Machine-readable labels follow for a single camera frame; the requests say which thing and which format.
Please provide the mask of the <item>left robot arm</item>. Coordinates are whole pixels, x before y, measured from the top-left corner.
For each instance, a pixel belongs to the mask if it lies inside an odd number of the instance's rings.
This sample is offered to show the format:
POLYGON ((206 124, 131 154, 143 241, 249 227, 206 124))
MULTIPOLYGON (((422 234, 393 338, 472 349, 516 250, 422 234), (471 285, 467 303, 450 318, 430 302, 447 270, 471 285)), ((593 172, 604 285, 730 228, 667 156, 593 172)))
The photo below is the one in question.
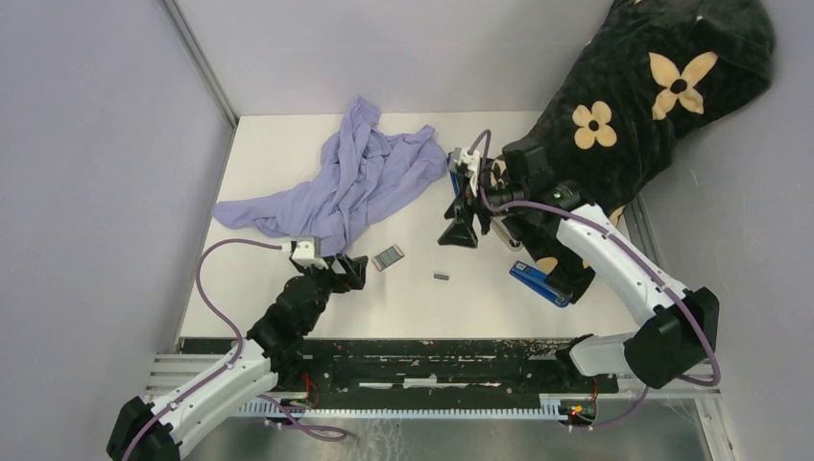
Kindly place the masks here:
POLYGON ((112 460, 182 460, 245 403, 277 388, 295 388, 305 337, 333 294, 361 290, 369 260, 334 255, 304 266, 265 314, 221 359, 173 391, 119 411, 106 452, 112 460))

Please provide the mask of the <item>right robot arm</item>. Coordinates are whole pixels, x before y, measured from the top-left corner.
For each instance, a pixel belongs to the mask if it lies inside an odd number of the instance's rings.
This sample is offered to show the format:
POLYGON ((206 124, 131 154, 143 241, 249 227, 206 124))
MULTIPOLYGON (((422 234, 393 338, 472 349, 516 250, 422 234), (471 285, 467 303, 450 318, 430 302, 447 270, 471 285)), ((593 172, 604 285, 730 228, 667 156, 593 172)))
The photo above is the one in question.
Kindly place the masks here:
POLYGON ((559 352, 554 377, 565 391, 578 392, 594 376, 610 374, 633 375, 654 389, 676 379, 718 385, 717 297, 707 288, 692 291, 667 275, 576 182, 558 182, 545 164, 532 165, 531 157, 539 151, 520 143, 511 146, 504 155, 509 181, 494 187, 483 154, 473 147, 455 149, 447 165, 458 193, 444 215, 451 223, 439 244, 474 248, 474 220, 488 233, 495 217, 521 218, 586 261, 617 295, 638 329, 583 336, 559 352))

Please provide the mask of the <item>box of staples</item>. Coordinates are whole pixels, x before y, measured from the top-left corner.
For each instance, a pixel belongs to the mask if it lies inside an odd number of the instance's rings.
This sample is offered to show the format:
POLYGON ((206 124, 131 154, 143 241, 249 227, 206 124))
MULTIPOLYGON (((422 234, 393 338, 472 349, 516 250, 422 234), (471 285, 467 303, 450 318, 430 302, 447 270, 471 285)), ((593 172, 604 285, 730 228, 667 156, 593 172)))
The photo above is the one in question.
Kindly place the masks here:
POLYGON ((375 255, 371 262, 377 271, 382 272, 399 262, 404 256, 405 253, 397 245, 391 245, 386 250, 375 255))

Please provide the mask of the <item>blue stapler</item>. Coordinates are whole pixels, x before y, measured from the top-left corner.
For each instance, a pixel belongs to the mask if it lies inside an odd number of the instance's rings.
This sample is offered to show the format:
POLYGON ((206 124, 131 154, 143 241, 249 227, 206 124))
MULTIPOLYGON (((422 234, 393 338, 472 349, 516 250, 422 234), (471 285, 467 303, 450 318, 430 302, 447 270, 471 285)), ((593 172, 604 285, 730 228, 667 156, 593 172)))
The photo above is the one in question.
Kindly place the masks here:
POLYGON ((455 196, 457 196, 460 193, 458 175, 453 171, 449 171, 449 178, 452 185, 453 193, 455 196))
POLYGON ((550 286, 547 283, 548 275, 537 267, 517 261, 509 274, 553 305, 559 308, 570 305, 570 295, 550 286))

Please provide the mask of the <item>beige and black stapler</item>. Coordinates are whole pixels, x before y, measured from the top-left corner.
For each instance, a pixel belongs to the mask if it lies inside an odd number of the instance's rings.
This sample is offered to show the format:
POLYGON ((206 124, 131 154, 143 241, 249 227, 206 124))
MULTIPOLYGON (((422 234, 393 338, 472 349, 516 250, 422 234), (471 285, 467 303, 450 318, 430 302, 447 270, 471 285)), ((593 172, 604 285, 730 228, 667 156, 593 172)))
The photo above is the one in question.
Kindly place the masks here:
POLYGON ((511 233, 506 228, 501 219, 492 219, 491 229, 495 232, 495 234, 500 238, 500 240, 506 245, 506 247, 509 250, 513 252, 520 252, 523 249, 522 242, 515 239, 511 235, 511 233))

